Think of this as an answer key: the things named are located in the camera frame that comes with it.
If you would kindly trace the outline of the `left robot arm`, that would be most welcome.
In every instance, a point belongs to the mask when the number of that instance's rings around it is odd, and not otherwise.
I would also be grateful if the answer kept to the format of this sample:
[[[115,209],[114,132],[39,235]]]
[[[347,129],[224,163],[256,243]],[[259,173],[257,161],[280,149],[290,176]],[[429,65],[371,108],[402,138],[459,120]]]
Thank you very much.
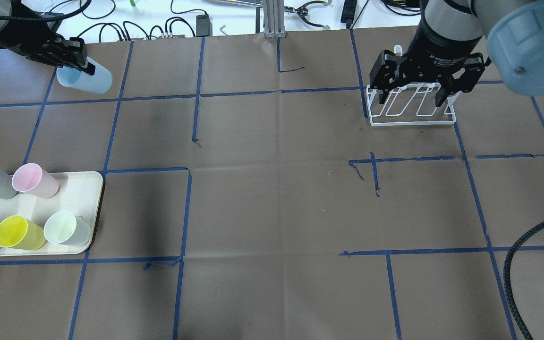
[[[62,15],[41,15],[20,0],[0,0],[0,47],[7,48],[28,60],[53,67],[76,69],[95,74],[95,65],[88,61],[88,51],[81,37],[65,38],[55,32],[50,22],[62,22],[88,8],[87,0],[78,9]]]

